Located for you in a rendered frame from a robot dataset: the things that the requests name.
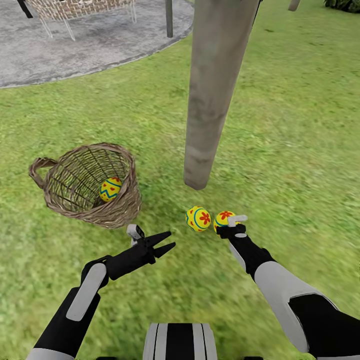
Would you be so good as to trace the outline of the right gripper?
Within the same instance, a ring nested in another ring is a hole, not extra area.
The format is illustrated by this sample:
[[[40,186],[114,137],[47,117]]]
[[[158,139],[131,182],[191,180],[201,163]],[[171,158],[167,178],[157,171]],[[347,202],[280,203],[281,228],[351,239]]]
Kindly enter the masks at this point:
[[[245,226],[237,223],[235,227],[229,227],[229,226],[217,226],[216,227],[216,233],[219,234],[221,239],[229,239],[229,234],[232,231],[242,231],[245,234]]]

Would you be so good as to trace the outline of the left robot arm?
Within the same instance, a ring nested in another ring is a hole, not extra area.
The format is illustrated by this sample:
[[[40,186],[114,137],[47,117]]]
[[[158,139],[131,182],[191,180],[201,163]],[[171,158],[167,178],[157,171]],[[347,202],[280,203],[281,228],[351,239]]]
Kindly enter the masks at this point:
[[[156,263],[176,243],[154,246],[169,237],[171,231],[145,237],[137,224],[129,224],[126,233],[131,248],[114,257],[108,255],[88,262],[81,273],[81,285],[71,289],[26,360],[75,360],[101,296],[99,289],[111,280],[150,263]]]

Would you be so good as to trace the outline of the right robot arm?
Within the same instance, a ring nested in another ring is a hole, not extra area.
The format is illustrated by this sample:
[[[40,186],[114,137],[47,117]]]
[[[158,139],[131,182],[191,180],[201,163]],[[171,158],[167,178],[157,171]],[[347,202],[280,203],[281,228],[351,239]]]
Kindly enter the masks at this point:
[[[228,226],[217,226],[216,233],[229,239],[231,253],[251,275],[293,346],[317,360],[360,360],[360,320],[341,312],[254,244],[239,223],[247,219],[245,214],[228,216]]]

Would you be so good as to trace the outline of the wicker basket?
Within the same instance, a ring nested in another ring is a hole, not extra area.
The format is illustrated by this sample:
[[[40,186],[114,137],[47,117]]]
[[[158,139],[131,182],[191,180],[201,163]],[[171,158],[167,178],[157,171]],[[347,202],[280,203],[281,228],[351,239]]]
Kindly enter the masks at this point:
[[[88,160],[93,160],[94,165],[86,164],[87,159],[82,158],[86,154],[90,155]],[[106,162],[101,163],[102,158],[106,158]],[[42,179],[36,170],[48,167],[51,169]],[[103,175],[99,179],[98,175],[95,175],[97,170]],[[86,144],[71,149],[57,160],[37,157],[28,171],[28,176],[43,190],[47,208],[65,218],[77,219],[111,230],[129,225],[141,212],[142,197],[136,160],[122,145],[107,142]],[[84,181],[86,176],[80,178],[78,175],[81,172],[92,177],[91,181],[94,183],[87,185]],[[68,184],[64,181],[67,177],[71,177]],[[116,198],[105,202],[100,197],[100,187],[97,185],[110,178],[121,178],[122,187]],[[82,193],[83,187],[85,192],[89,191],[86,197]],[[91,201],[92,193],[94,198]],[[80,198],[83,199],[81,203]]]

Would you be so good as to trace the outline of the easter egg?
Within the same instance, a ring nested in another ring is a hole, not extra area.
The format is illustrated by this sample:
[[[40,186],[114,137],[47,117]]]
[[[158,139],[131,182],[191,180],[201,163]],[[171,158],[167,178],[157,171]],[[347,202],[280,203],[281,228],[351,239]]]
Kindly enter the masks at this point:
[[[105,202],[111,201],[113,198],[116,198],[118,195],[118,192],[120,191],[122,187],[121,178],[110,178],[106,179],[105,182],[103,182],[99,188],[100,188],[100,197],[101,200],[104,200]]]
[[[211,224],[210,213],[201,206],[192,206],[185,214],[186,224],[196,232],[205,231]]]
[[[228,217],[235,216],[236,214],[231,211],[223,211],[221,212],[214,220],[213,228],[214,231],[217,232],[217,227],[228,226]]]

